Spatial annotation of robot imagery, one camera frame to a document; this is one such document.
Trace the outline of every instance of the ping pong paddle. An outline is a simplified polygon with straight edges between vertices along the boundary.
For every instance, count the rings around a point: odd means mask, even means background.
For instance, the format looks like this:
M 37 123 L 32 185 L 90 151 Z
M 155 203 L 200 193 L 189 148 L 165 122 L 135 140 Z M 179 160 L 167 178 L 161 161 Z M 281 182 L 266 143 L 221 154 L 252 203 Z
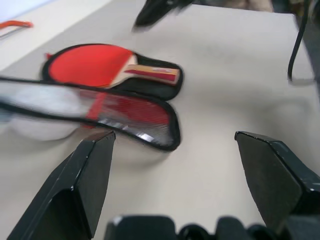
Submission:
M 174 86 L 180 75 L 179 69 L 140 65 L 134 52 L 115 45 L 81 45 L 53 58 L 52 79 L 91 87 L 112 88 L 133 77 Z
M 98 120 L 99 114 L 102 110 L 104 100 L 106 98 L 107 94 L 104 92 L 100 92 L 97 94 L 93 104 L 91 105 L 88 113 L 86 114 L 86 118 L 92 119 L 92 120 Z M 84 126 L 85 128 L 88 129 L 93 129 L 93 126 Z

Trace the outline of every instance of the orange object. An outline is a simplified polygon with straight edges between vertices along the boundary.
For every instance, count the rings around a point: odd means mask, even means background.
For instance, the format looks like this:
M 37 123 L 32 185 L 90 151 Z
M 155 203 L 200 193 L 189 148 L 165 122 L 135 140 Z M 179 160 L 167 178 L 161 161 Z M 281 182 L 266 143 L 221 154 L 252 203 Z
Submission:
M 32 28 L 34 25 L 30 21 L 15 21 L 15 20 L 4 21 L 4 22 L 0 23 L 0 29 L 4 29 L 4 28 L 10 27 L 10 26 Z

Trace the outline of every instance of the black object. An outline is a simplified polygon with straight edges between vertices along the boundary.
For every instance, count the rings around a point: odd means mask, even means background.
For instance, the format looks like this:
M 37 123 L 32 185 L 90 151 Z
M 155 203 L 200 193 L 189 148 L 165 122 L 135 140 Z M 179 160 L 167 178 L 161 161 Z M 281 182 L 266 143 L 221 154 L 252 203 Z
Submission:
M 42 79 L 44 81 L 57 82 L 57 79 L 54 79 L 50 75 L 50 71 L 49 71 L 50 66 L 55 61 L 55 59 L 57 59 L 57 57 L 59 57 L 60 55 L 64 54 L 65 52 L 71 49 L 79 48 L 87 45 L 97 45 L 97 43 L 88 43 L 88 44 L 70 46 L 52 55 L 48 59 L 48 61 L 45 62 L 45 64 L 43 65 L 42 72 L 41 72 Z M 137 94 L 141 94 L 149 97 L 158 98 L 164 101 L 171 100 L 175 96 L 177 96 L 177 94 L 181 90 L 181 87 L 184 81 L 184 71 L 179 65 L 172 62 L 168 62 L 168 61 L 149 58 L 141 54 L 138 54 L 136 52 L 134 54 L 136 56 L 137 63 L 140 65 L 159 67 L 159 68 L 178 69 L 180 73 L 179 73 L 179 79 L 176 85 L 172 86 L 172 85 L 168 85 L 168 84 L 164 84 L 156 81 L 145 80 L 139 77 L 131 77 L 126 81 L 122 82 L 121 84 L 114 86 L 112 89 L 131 92 L 131 93 L 137 93 Z
M 289 0 L 272 0 L 273 11 L 277 14 L 290 14 Z
M 176 235 L 175 223 L 166 216 L 123 216 L 108 224 L 104 240 L 319 240 L 319 227 L 320 216 L 290 216 L 276 235 L 262 225 L 246 230 L 238 219 L 222 217 L 215 234 L 191 224 Z
M 314 3 L 314 7 L 312 10 L 312 20 L 314 21 L 314 23 L 320 27 L 320 1 L 316 1 Z
M 267 227 L 277 231 L 288 215 L 320 214 L 320 177 L 282 142 L 237 132 L 252 197 Z
M 84 139 L 47 178 L 8 240 L 88 240 L 105 201 L 115 134 Z
M 142 10 L 137 16 L 133 29 L 151 27 L 166 16 L 171 10 L 183 9 L 193 0 L 146 0 Z
M 303 3 L 303 17 L 301 20 L 301 24 L 299 27 L 299 32 L 298 35 L 296 37 L 295 40 L 295 44 L 292 50 L 292 54 L 290 57 L 290 61 L 289 61 L 289 65 L 288 65 L 288 79 L 289 79 L 289 83 L 293 84 L 293 85 L 309 85 L 309 84 L 313 84 L 314 82 L 317 82 L 319 79 L 319 76 L 316 76 L 314 79 L 296 79 L 293 77 L 293 68 L 294 68 L 294 64 L 295 64 L 295 60 L 298 54 L 298 50 L 299 47 L 301 45 L 301 42 L 303 40 L 303 36 L 306 30 L 306 26 L 308 23 L 308 17 L 309 17 L 309 6 L 310 6 L 310 0 L 304 0 Z
M 105 240 L 319 240 L 320 178 L 281 141 L 237 132 L 248 186 L 267 227 L 247 230 L 221 218 L 215 234 L 191 224 L 176 234 L 166 216 L 118 216 Z M 89 240 L 96 231 L 108 187 L 115 135 L 81 142 L 46 180 L 8 240 Z

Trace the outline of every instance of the blurred object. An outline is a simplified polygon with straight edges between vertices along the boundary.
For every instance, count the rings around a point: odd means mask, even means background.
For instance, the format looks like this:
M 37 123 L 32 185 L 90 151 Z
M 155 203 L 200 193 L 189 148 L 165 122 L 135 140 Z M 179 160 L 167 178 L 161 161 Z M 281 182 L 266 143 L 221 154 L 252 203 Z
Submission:
M 287 71 L 287 76 L 289 83 L 294 85 L 294 86 L 307 86 L 307 85 L 312 85 L 316 83 L 319 80 L 319 76 L 316 74 L 314 78 L 295 78 L 293 77 L 293 68 L 295 64 L 295 60 L 301 45 L 301 42 L 303 41 L 303 36 L 308 24 L 309 20 L 309 6 L 310 6 L 310 0 L 304 0 L 303 2 L 303 17 L 301 19 L 300 27 L 299 27 L 299 32 L 297 34 L 294 47 L 292 50 L 292 54 L 289 60 L 288 64 L 288 71 Z
M 47 96 L 45 92 L 41 92 L 42 95 L 39 98 L 40 93 L 36 91 L 33 94 L 30 92 L 20 94 L 16 98 L 10 97 L 15 96 L 26 87 L 53 88 L 59 91 L 63 89 L 66 93 L 71 91 L 77 95 L 77 98 L 80 98 L 80 108 L 77 107 L 76 98 L 67 94 L 61 98 L 62 101 L 56 99 L 61 97 L 59 93 Z M 19 131 L 25 135 L 41 136 L 41 131 L 46 131 L 45 136 L 49 135 L 53 131 L 50 128 L 52 123 L 47 122 L 43 128 L 39 125 L 39 122 L 45 120 L 56 121 L 57 124 L 62 124 L 61 121 L 64 121 L 76 125 L 84 124 L 117 130 L 163 151 L 173 151 L 181 142 L 175 110 L 169 103 L 157 98 L 74 83 L 8 77 L 0 77 L 0 96 L 2 96 L 0 108 L 15 113 L 15 118 L 23 118 L 14 125 L 19 125 Z
M 71 89 L 58 86 L 27 86 L 15 94 L 11 101 L 43 112 L 78 116 L 85 111 L 80 98 Z M 78 123 L 44 120 L 16 115 L 10 127 L 27 138 L 38 141 L 63 139 L 80 125 Z
M 273 11 L 278 14 L 289 14 L 290 4 L 289 0 L 272 0 Z
M 12 118 L 13 113 L 5 110 L 0 110 L 0 122 L 6 123 Z
M 3 30 L 4 28 L 7 28 L 7 27 L 17 27 L 17 28 L 0 35 L 0 39 L 3 39 L 5 37 L 9 37 L 13 33 L 24 30 L 26 28 L 32 28 L 33 26 L 34 25 L 32 24 L 32 22 L 29 22 L 29 21 L 11 20 L 11 21 L 2 22 L 2 23 L 0 23 L 0 30 Z
M 163 215 L 127 215 L 110 220 L 104 240 L 319 240 L 320 216 L 291 215 L 280 232 L 255 224 L 245 229 L 235 217 L 217 221 L 214 233 L 195 223 L 176 233 L 175 222 Z
M 271 0 L 195 0 L 193 3 L 213 7 L 273 12 Z
M 302 2 L 297 2 L 297 3 L 291 3 L 290 4 L 290 11 L 291 13 L 302 17 L 304 15 L 304 3 Z
M 142 10 L 138 14 L 135 27 L 151 27 L 167 15 L 171 10 L 179 10 L 189 6 L 193 0 L 146 0 Z

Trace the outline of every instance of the mesh pocket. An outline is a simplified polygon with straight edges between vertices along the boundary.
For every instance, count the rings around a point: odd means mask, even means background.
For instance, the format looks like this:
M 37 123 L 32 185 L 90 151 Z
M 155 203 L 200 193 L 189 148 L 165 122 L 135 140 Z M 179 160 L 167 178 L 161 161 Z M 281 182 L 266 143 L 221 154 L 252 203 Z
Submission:
M 28 91 L 38 100 L 23 98 L 22 92 L 30 97 Z M 65 102 L 78 102 L 77 107 L 60 111 L 54 97 L 48 102 L 52 92 L 57 98 L 62 94 Z M 111 128 L 164 151 L 173 151 L 181 141 L 176 113 L 167 102 L 113 89 L 0 77 L 0 108 L 25 117 Z

